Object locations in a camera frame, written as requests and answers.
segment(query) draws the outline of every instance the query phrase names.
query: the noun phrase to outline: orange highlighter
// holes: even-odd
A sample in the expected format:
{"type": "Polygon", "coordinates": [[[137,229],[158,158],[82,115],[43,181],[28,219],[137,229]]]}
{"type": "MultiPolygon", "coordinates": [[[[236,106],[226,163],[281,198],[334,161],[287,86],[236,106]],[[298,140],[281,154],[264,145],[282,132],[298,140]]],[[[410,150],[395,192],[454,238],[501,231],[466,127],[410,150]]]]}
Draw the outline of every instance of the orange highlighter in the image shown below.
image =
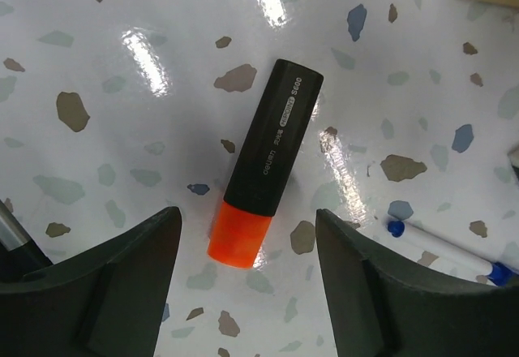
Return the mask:
{"type": "Polygon", "coordinates": [[[248,269],[255,261],[285,190],[323,76],[278,59],[234,167],[208,254],[248,269]]]}

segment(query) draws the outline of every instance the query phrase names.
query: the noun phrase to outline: blue pen cap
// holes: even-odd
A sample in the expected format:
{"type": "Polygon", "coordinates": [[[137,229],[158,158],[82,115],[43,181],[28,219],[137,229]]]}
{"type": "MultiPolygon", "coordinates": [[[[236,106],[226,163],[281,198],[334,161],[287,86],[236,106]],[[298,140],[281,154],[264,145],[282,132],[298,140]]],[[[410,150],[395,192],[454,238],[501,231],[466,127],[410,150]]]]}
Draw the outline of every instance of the blue pen cap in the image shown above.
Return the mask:
{"type": "Polygon", "coordinates": [[[400,238],[404,234],[405,223],[402,221],[390,221],[388,223],[388,231],[395,238],[400,238]]]}
{"type": "Polygon", "coordinates": [[[492,264],[492,271],[487,277],[497,286],[506,286],[512,275],[513,272],[509,268],[500,262],[495,262],[492,264]]]}

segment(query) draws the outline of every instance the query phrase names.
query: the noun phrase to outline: terrazzo pattern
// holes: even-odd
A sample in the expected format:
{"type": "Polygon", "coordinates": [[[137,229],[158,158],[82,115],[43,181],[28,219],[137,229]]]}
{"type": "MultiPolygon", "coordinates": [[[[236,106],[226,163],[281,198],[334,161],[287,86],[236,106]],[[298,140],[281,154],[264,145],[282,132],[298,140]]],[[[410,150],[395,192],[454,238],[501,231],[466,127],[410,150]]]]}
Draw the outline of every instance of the terrazzo pattern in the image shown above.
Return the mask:
{"type": "Polygon", "coordinates": [[[472,282],[489,281],[384,223],[519,269],[506,156],[519,143],[518,15],[466,0],[0,0],[0,198],[55,262],[181,209],[156,357],[335,357],[319,208],[472,282]],[[206,256],[208,231],[276,58],[325,81],[240,271],[206,256]]]}

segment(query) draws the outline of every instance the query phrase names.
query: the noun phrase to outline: black marker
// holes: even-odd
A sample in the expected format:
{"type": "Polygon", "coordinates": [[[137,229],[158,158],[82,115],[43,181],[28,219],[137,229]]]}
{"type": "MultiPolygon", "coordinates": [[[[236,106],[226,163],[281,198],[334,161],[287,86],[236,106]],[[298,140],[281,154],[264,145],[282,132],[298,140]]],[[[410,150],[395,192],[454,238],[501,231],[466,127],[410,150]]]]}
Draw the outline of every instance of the black marker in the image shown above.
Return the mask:
{"type": "Polygon", "coordinates": [[[18,281],[23,275],[51,266],[11,211],[0,201],[0,278],[18,281]]]}
{"type": "Polygon", "coordinates": [[[278,59],[252,119],[214,229],[208,254],[250,268],[298,155],[323,76],[278,59]]]}

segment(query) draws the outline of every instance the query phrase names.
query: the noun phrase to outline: white pen barrel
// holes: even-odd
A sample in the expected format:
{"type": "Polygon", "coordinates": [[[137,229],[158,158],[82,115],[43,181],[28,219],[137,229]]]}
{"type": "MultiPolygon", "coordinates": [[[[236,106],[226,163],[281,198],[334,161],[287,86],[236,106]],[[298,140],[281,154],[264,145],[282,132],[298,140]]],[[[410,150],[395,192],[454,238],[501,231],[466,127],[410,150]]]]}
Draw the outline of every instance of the white pen barrel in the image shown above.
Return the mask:
{"type": "Polygon", "coordinates": [[[404,223],[405,229],[403,234],[398,237],[407,243],[412,243],[416,247],[430,252],[436,256],[451,260],[459,265],[463,265],[469,269],[475,270],[479,274],[488,276],[492,272],[492,263],[466,252],[459,247],[445,242],[442,239],[435,237],[423,230],[420,230],[408,223],[404,223]]]}

